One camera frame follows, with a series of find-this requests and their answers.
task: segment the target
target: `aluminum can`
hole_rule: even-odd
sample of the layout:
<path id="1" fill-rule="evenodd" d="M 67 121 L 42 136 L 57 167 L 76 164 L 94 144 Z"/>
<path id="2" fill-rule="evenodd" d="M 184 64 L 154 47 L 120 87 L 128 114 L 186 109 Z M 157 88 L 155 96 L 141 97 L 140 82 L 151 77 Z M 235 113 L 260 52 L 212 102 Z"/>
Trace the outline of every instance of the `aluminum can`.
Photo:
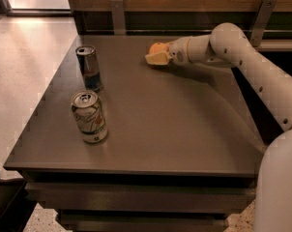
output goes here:
<path id="1" fill-rule="evenodd" d="M 91 45 L 83 45 L 75 52 L 86 89 L 99 92 L 102 83 L 96 49 Z"/>
<path id="2" fill-rule="evenodd" d="M 107 136 L 102 102 L 94 91 L 86 90 L 75 94 L 71 110 L 84 141 L 97 143 Z"/>

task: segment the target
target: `gray table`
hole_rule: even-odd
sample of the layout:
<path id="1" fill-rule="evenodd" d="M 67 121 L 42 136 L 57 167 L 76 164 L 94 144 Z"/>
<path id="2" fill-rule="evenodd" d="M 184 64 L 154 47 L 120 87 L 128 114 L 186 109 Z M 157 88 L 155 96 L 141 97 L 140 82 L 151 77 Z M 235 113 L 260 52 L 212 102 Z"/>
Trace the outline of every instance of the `gray table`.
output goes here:
<path id="1" fill-rule="evenodd" d="M 53 77 L 5 168 L 19 171 L 63 226 L 221 231 L 224 216 L 254 198 L 262 154 L 231 71 L 149 67 L 149 45 L 173 39 L 85 36 Z M 109 134 L 98 144 L 81 140 L 70 110 L 84 89 L 74 55 L 81 42 L 99 54 Z"/>

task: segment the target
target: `table top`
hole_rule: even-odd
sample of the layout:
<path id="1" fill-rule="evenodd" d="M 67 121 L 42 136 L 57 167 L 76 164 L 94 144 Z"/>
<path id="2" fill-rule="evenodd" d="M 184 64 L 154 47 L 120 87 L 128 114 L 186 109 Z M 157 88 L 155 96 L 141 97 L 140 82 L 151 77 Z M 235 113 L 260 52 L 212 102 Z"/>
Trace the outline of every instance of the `table top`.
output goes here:
<path id="1" fill-rule="evenodd" d="M 84 173 L 252 176 L 263 154 L 229 69 L 154 70 L 144 55 L 174 38 L 77 37 L 5 168 Z M 84 90 L 75 56 L 93 45 L 103 83 L 107 138 L 85 143 L 71 112 Z"/>

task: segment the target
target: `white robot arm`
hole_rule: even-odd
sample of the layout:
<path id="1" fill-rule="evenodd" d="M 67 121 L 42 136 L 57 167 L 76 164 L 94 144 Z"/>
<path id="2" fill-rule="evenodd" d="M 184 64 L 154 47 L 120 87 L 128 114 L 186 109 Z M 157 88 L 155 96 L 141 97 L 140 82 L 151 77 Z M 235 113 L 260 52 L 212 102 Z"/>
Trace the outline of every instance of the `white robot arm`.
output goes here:
<path id="1" fill-rule="evenodd" d="M 292 232 L 292 76 L 258 53 L 231 23 L 217 26 L 211 35 L 155 43 L 145 57 L 150 65 L 173 61 L 239 68 L 284 131 L 261 163 L 254 232 Z"/>

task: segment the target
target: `floor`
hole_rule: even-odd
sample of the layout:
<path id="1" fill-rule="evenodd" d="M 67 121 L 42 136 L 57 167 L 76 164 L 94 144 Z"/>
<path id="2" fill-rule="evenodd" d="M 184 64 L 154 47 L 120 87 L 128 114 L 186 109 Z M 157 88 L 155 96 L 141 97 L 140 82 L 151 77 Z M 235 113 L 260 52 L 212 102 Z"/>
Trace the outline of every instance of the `floor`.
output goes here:
<path id="1" fill-rule="evenodd" d="M 27 124 L 49 81 L 77 33 L 72 18 L 0 19 L 0 167 L 1 178 L 18 177 L 2 165 Z M 254 202 L 231 215 L 226 232 L 252 231 Z M 65 231 L 56 212 L 37 206 L 24 231 Z"/>

